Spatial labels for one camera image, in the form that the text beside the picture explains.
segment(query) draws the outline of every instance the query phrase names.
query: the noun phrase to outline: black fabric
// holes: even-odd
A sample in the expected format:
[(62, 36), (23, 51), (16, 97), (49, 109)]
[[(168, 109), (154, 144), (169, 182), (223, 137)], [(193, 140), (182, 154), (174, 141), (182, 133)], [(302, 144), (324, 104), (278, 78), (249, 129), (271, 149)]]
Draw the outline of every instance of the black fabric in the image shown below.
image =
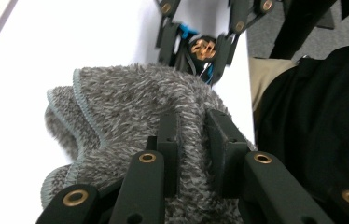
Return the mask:
[(349, 189), (349, 47), (301, 59), (264, 92), (257, 145), (278, 157), (320, 202)]

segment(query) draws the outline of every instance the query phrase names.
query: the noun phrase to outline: gray carpet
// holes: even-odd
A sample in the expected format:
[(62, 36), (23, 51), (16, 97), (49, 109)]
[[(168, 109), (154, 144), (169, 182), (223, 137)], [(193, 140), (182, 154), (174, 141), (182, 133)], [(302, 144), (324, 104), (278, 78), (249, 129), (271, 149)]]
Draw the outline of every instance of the gray carpet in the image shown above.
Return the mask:
[[(293, 61), (307, 54), (312, 58), (324, 59), (333, 50), (349, 45), (349, 17), (342, 21), (340, 1), (332, 8), (335, 29), (314, 28), (302, 48), (294, 55)], [(247, 30), (247, 44), (251, 57), (268, 58), (284, 21), (283, 3), (276, 2), (269, 15)]]

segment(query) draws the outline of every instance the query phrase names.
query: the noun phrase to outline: gray fleece fabric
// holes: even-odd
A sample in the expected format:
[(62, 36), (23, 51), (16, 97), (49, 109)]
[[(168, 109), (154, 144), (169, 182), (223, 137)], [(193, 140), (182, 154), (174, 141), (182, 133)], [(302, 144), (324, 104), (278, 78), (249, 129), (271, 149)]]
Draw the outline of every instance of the gray fleece fabric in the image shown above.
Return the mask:
[(48, 92), (47, 128), (74, 162), (47, 176), (43, 207), (70, 185), (102, 190), (124, 177), (133, 154), (157, 135), (160, 114), (172, 109), (180, 118), (183, 154), (180, 193), (165, 200), (165, 223), (242, 223), (237, 200), (217, 197), (208, 174), (205, 110), (228, 114), (208, 85), (154, 64), (86, 67), (73, 80), (73, 87)]

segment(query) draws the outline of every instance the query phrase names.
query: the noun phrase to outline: khaki pants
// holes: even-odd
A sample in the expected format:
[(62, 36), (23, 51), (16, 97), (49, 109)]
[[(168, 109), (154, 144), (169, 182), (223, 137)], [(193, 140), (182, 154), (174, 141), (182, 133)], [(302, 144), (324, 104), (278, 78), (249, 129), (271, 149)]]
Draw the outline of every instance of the khaki pants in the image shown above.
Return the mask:
[(271, 82), (286, 70), (296, 66), (290, 60), (249, 58), (250, 87), (255, 121), (259, 116), (259, 102)]

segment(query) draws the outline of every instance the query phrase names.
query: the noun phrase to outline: blue object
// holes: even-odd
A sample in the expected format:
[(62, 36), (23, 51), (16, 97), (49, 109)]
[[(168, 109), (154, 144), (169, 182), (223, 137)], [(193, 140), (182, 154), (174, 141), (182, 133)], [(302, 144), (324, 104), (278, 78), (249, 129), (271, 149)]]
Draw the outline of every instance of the blue object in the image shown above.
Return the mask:
[(208, 68), (207, 76), (209, 76), (209, 79), (205, 83), (209, 84), (213, 77), (213, 65), (210, 65), (210, 67)]
[(183, 31), (183, 34), (181, 35), (181, 38), (183, 39), (187, 38), (188, 35), (198, 34), (198, 31), (189, 29), (189, 27), (185, 24), (180, 24), (180, 29)]

